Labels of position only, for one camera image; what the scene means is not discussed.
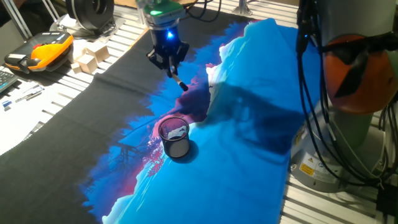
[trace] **paper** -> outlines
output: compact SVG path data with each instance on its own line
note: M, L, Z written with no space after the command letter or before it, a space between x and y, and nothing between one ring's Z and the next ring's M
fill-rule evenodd
M17 146L35 128L45 102L42 94L33 100L13 103L8 111L0 107L0 155Z

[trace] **wooden block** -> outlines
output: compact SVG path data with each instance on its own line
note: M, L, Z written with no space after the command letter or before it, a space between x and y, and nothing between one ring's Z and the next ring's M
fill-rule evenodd
M97 63L103 62L105 59L110 57L107 46L102 44L101 42L97 41L95 43L90 44L86 48L87 48L87 53L91 56L94 56Z
M86 45L87 41L85 40L73 41L73 61L71 63L77 62L80 57L87 53Z
M75 72L75 74L81 72L81 68L80 68L79 63L73 63L70 66L72 67L72 70L73 70L73 72Z
M79 58L78 63L81 70L88 74L92 74L98 68L97 61L91 55L83 55Z

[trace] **black cable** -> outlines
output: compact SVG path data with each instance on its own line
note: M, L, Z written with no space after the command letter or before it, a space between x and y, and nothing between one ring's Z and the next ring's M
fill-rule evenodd
M189 12L190 8L189 10L187 10L187 14L194 19L200 20L205 15L206 7L207 7L207 0L205 0L205 5L203 6L203 10L199 16L194 16L191 12Z
M204 12L206 11L206 5L207 4L205 4L204 6L203 6L203 14L204 14ZM210 20L203 20L201 17L195 17L195 16L193 16L190 12L187 12L187 14L189 14L189 16L190 17L192 17L193 19L197 19L197 20L199 20L199 21L202 21L202 22L213 22L213 21L215 21L217 18L218 18L218 16L219 16L219 14L220 14L220 12L221 12L221 0L220 0L220 3L218 4L218 10L217 10L217 14L216 14L216 16L214 17L214 18L212 18L212 19L210 19Z

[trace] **blue led light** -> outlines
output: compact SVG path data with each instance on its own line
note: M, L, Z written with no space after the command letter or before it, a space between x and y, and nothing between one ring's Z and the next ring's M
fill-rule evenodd
M174 35L170 31L167 33L167 38L168 39L173 39Z

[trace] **keyboard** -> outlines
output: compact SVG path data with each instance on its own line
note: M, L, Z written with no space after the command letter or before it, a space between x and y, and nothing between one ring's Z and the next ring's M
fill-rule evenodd
M17 80L18 76L8 72L0 71L0 93L6 90L6 88L11 86Z

